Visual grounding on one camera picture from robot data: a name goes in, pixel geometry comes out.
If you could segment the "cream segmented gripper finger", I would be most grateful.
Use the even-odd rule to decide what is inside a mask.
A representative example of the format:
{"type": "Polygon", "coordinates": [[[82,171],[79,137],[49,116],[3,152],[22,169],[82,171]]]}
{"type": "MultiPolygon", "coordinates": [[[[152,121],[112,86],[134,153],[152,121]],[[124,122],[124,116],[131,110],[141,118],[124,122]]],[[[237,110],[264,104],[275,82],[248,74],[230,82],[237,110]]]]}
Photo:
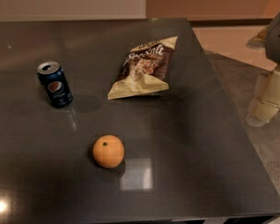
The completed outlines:
{"type": "Polygon", "coordinates": [[[252,127],[267,124],[280,110],[280,64],[259,75],[246,122],[252,127]]]}

